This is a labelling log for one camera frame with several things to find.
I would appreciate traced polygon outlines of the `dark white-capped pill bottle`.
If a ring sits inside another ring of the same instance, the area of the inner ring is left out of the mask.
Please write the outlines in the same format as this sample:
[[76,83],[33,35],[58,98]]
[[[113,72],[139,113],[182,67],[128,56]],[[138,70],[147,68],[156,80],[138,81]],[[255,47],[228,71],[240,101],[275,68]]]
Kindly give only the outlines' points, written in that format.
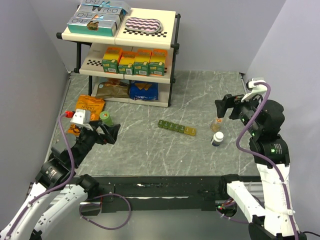
[[218,147],[224,140],[224,134],[221,131],[217,131],[212,139],[211,139],[211,144],[215,147]]

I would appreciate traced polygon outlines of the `green weekly pill organizer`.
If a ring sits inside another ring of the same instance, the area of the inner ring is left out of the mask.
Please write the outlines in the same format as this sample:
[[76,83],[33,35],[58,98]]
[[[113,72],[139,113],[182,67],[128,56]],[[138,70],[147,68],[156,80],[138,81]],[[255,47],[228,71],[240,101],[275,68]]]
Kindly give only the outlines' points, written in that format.
[[197,130],[194,127],[177,124],[177,123],[166,121],[163,119],[158,120],[157,126],[162,129],[174,131],[174,132],[189,135],[189,136],[195,136],[197,133]]

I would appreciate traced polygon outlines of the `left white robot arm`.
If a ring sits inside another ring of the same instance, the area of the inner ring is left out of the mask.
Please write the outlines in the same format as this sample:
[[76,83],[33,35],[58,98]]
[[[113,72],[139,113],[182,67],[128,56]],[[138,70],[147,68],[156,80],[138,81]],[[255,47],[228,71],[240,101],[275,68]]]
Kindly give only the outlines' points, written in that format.
[[76,204],[93,201],[99,195],[98,182],[86,174],[68,190],[65,197],[51,206],[51,202],[65,188],[96,144],[115,144],[120,124],[108,126],[92,121],[82,127],[79,136],[64,136],[65,147],[53,146],[35,178],[35,183],[24,203],[0,232],[2,240],[42,240],[57,219],[64,217]]

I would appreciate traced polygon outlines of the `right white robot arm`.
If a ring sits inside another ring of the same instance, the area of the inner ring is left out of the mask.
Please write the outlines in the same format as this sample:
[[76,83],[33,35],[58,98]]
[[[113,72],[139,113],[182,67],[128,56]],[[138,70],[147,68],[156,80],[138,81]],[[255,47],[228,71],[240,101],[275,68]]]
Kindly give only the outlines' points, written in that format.
[[258,169],[264,198],[260,205],[239,177],[233,174],[222,177],[218,193],[223,199],[232,198],[248,221],[252,240],[305,240],[299,230],[292,206],[289,173],[290,155],[285,140],[279,134],[285,121],[284,107],[256,93],[249,100],[244,95],[227,94],[215,101],[217,116],[223,118],[227,109],[231,120],[241,120],[242,133],[249,133],[249,149],[237,148],[253,155]]

